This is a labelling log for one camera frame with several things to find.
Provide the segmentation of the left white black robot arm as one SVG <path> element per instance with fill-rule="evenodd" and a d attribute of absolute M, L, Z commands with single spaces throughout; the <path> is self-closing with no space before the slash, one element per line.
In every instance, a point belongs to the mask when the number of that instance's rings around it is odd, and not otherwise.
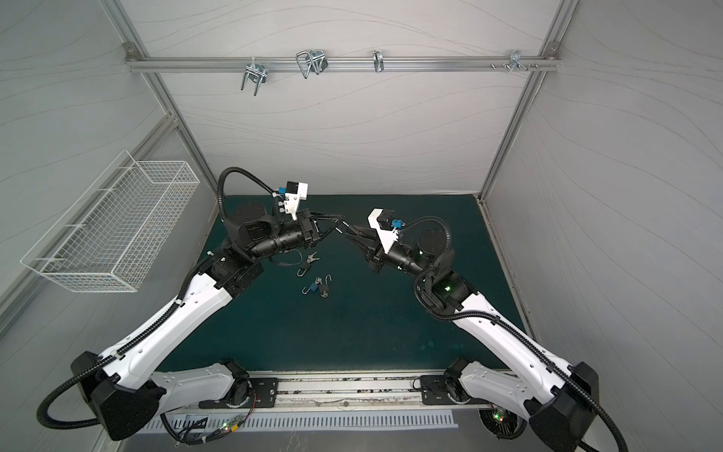
<path fill-rule="evenodd" d="M 340 215 L 297 212 L 282 221 L 261 203 L 240 205 L 222 215 L 228 237 L 193 269 L 179 296 L 126 339 L 103 353 L 86 352 L 72 364 L 79 388 L 114 441 L 139 432 L 154 417 L 192 404 L 236 408 L 252 399 L 248 373 L 234 360 L 163 373 L 159 365 L 207 318 L 247 290 L 263 271 L 263 260 L 311 248 L 327 236 L 318 224 L 343 222 Z"/>

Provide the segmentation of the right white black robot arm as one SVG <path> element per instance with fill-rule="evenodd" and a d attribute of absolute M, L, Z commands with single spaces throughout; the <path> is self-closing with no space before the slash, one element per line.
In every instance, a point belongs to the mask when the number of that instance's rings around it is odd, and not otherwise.
<path fill-rule="evenodd" d="M 584 448 L 597 416 L 597 372 L 542 348 L 455 271 L 447 227 L 424 231 L 416 247 L 404 244 L 396 232 L 380 229 L 350 226 L 346 238 L 372 269 L 390 266 L 412 276 L 414 296 L 433 318 L 454 323 L 508 366 L 510 371 L 503 373 L 477 361 L 457 360 L 445 373 L 450 399 L 482 399 L 511 412 L 553 451 Z"/>

